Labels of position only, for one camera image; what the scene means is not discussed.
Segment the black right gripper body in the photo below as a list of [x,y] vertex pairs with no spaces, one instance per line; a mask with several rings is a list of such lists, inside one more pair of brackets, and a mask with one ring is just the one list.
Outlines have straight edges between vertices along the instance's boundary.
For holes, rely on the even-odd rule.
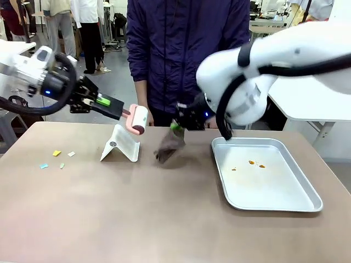
[[197,94],[190,104],[177,103],[175,121],[187,130],[205,130],[205,123],[213,117],[206,94]]

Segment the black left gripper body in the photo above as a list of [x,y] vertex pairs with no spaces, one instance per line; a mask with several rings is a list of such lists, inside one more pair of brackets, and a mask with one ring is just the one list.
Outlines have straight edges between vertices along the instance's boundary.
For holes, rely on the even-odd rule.
[[97,95],[98,87],[87,76],[80,76],[72,94],[70,95],[70,105],[88,105],[88,101],[94,101],[97,98]]

